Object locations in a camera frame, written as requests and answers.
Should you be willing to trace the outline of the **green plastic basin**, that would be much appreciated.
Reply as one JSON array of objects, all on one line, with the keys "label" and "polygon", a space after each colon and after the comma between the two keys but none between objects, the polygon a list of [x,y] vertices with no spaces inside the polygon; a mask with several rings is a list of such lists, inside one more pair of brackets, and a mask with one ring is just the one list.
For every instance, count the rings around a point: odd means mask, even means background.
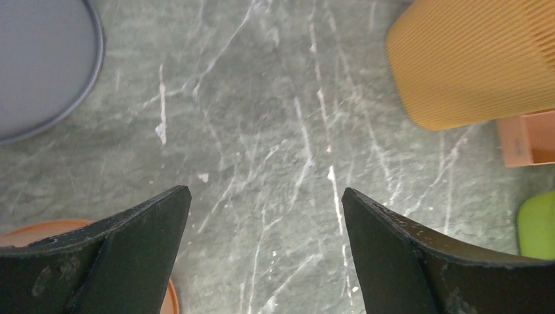
[{"label": "green plastic basin", "polygon": [[538,194],[520,206],[516,233],[522,256],[554,260],[554,191]]}]

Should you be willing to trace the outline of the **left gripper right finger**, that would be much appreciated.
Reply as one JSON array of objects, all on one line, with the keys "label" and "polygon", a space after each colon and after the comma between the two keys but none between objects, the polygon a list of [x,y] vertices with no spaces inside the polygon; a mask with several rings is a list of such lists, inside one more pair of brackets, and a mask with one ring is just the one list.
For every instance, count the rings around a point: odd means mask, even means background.
[{"label": "left gripper right finger", "polygon": [[485,249],[342,196],[367,313],[553,313],[554,262]]}]

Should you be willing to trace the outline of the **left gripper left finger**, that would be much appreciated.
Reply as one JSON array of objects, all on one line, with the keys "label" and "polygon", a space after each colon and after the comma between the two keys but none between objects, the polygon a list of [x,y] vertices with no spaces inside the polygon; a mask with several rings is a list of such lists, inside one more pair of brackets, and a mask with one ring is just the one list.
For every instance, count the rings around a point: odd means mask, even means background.
[{"label": "left gripper left finger", "polygon": [[190,190],[23,247],[1,246],[2,313],[160,313]]}]

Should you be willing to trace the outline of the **orange plastic bucket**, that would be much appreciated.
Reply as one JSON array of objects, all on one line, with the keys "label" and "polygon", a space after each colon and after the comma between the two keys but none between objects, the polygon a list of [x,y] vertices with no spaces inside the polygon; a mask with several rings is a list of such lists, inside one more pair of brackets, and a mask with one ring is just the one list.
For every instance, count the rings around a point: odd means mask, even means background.
[{"label": "orange plastic bucket", "polygon": [[[70,232],[91,223],[91,220],[86,219],[58,219],[31,224],[1,235],[1,246],[23,247],[35,241]],[[168,281],[160,313],[180,314],[177,292],[171,279]]]}]

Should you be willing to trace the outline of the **yellow mesh waste basket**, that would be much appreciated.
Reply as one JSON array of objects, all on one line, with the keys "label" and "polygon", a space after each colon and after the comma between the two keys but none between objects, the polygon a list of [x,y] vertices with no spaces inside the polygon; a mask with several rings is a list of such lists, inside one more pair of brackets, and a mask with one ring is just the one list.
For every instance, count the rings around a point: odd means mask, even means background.
[{"label": "yellow mesh waste basket", "polygon": [[553,1],[415,1],[385,47],[407,115],[427,130],[554,107]]}]

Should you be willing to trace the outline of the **large grey plastic bucket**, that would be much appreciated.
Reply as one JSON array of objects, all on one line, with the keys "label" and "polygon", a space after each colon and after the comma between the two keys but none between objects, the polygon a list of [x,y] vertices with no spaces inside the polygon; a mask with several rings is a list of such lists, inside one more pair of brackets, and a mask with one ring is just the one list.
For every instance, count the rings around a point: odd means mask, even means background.
[{"label": "large grey plastic bucket", "polygon": [[104,53],[91,1],[2,1],[1,143],[64,119],[92,90]]}]

